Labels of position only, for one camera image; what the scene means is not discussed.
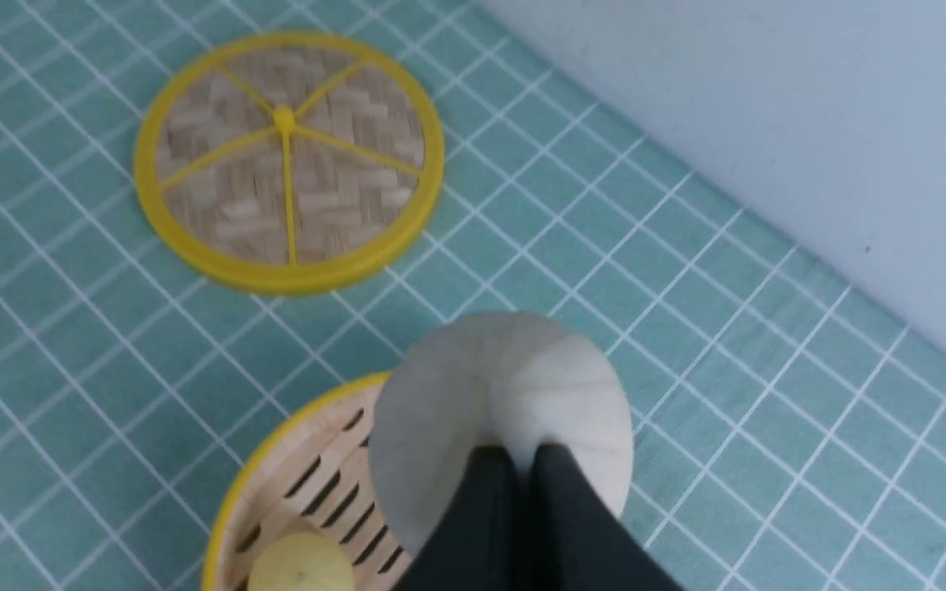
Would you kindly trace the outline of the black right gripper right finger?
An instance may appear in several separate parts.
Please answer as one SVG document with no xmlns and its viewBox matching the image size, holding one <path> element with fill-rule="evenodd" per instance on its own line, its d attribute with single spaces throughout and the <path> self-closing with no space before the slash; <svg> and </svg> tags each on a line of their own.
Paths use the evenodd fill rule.
<svg viewBox="0 0 946 591">
<path fill-rule="evenodd" d="M 570 449 L 536 450 L 526 497 L 530 590 L 679 590 L 590 486 Z"/>
</svg>

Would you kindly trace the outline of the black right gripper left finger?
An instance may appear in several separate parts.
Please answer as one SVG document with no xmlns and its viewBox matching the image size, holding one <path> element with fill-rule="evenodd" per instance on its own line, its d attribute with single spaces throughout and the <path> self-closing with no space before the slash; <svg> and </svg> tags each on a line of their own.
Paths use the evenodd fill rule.
<svg viewBox="0 0 946 591">
<path fill-rule="evenodd" d="M 526 504 L 514 461 L 502 447 L 477 447 L 442 520 L 397 590 L 530 590 Z"/>
</svg>

